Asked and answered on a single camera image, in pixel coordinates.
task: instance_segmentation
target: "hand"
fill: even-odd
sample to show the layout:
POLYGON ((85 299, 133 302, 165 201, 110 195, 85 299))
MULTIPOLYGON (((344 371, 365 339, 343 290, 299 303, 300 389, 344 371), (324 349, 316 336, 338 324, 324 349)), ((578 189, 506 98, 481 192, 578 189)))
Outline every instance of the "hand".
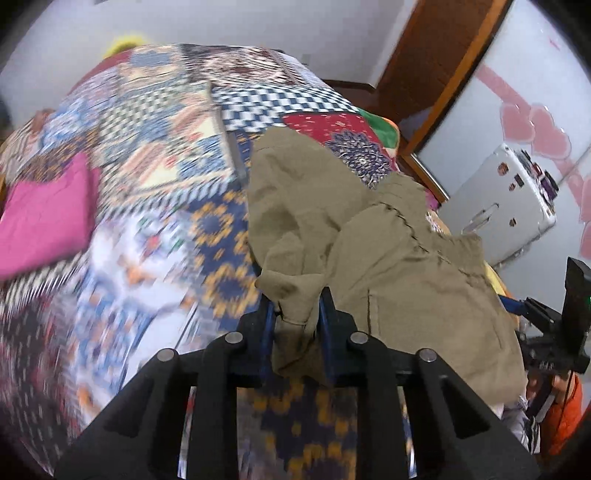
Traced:
MULTIPOLYGON (((570 399, 573 396, 574 386, 576 384, 574 378, 570 382, 569 394, 566 394, 566 387, 569 383, 570 372, 564 376, 555 375, 552 379, 552 386, 554 387, 554 393, 556 395, 554 403, 558 405, 564 405, 566 399, 570 399)), ((528 375, 527 387, 525 389, 525 397, 528 401, 535 397, 538 390, 542 386, 542 378, 539 372, 528 375)))

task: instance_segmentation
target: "orange sleeve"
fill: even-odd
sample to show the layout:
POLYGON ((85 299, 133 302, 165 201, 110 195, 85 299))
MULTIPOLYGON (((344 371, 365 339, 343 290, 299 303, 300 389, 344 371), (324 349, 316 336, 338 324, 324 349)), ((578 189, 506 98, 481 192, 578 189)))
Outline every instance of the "orange sleeve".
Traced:
POLYGON ((540 426, 540 453, 542 454, 542 457, 558 454, 566 440, 576 430, 577 425, 581 420, 583 387, 576 374, 573 375, 573 380, 574 391, 571 397, 566 401, 562 421, 560 420, 562 405, 553 404, 540 426))

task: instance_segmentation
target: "silver screw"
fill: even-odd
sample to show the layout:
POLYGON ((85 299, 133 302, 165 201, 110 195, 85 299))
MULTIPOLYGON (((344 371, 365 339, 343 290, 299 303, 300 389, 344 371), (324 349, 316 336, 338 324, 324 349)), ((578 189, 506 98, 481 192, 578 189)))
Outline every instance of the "silver screw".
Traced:
POLYGON ((156 358, 161 362, 168 362, 174 358, 174 350, 171 348, 163 348, 156 354, 156 358))
POLYGON ((350 338, 353 343, 357 343, 358 345, 363 345, 365 342, 369 340, 367 334, 363 332, 353 332, 351 333, 350 338))
POLYGON ((430 348, 423 348, 418 355, 421 357, 421 360, 424 360, 425 362, 434 362, 437 360, 435 350, 431 350, 430 348))
POLYGON ((228 343, 240 343, 242 342, 242 334, 240 332, 230 332, 226 335, 226 341, 228 343))

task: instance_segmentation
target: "wooden trim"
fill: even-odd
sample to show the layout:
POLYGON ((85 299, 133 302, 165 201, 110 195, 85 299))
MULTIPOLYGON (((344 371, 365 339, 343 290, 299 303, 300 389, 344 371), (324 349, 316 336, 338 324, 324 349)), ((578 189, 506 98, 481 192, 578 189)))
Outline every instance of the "wooden trim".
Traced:
POLYGON ((404 46, 408 43, 410 34, 413 31, 415 25, 417 24, 418 18, 421 14, 421 10, 423 10, 423 7, 426 3, 427 0, 418 0, 417 4, 414 6, 413 13, 410 15, 410 18, 408 19, 408 22, 404 27, 404 31, 402 32, 402 36, 400 37, 400 40, 398 40, 398 44, 394 49, 394 53, 392 53, 392 56, 390 57, 390 60, 388 61, 388 64, 384 69, 382 77, 378 82, 377 90, 380 90, 380 88, 384 88, 384 86, 388 84, 390 78, 396 71, 396 63, 398 61, 398 57, 400 56, 400 52, 402 52, 404 46))
POLYGON ((452 78, 447 82, 446 87, 443 89, 443 93, 431 108, 427 120, 423 122, 418 130, 416 130, 413 137, 408 142, 408 145, 404 148, 402 152, 403 158, 406 159, 407 155, 410 156, 411 153, 426 142, 427 137, 435 130, 435 128, 437 128, 447 111, 452 107, 453 102, 462 91, 466 82, 470 79, 472 73, 486 52, 488 45, 490 45, 496 31, 501 26, 511 2, 512 0, 493 0, 491 8, 478 29, 476 37, 474 37, 474 40, 470 43, 468 50, 466 50, 466 54, 456 68, 452 78))
POLYGON ((417 177, 421 179, 423 185, 425 185, 429 190, 431 190, 433 196, 437 199, 439 203, 443 203, 448 200, 447 195, 443 193, 439 185, 433 181, 431 176, 425 172, 425 169, 421 165, 417 164, 417 161, 411 154, 401 154, 400 156, 402 157, 406 165, 408 165, 408 168, 415 172, 417 177))
POLYGON ((345 82, 344 80, 324 80, 325 84, 332 88, 352 88, 355 90, 365 90, 369 93, 374 93, 375 88, 369 83, 358 83, 358 82, 345 82))

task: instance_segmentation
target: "bed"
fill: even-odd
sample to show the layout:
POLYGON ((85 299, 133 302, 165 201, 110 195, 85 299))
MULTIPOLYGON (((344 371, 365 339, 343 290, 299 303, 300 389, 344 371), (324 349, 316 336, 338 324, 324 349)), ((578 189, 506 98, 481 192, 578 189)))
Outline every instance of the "bed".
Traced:
MULTIPOLYGON (((46 472, 159 349, 203 348, 256 309, 243 188, 270 126, 323 143, 369 187, 396 168, 350 102, 258 47, 116 54, 8 139, 9 183, 52 180, 81 150, 102 171, 90 248, 1 291, 2 427, 46 472)), ((242 390, 238 440, 244 479, 354 478, 356 394, 282 378, 242 390)))

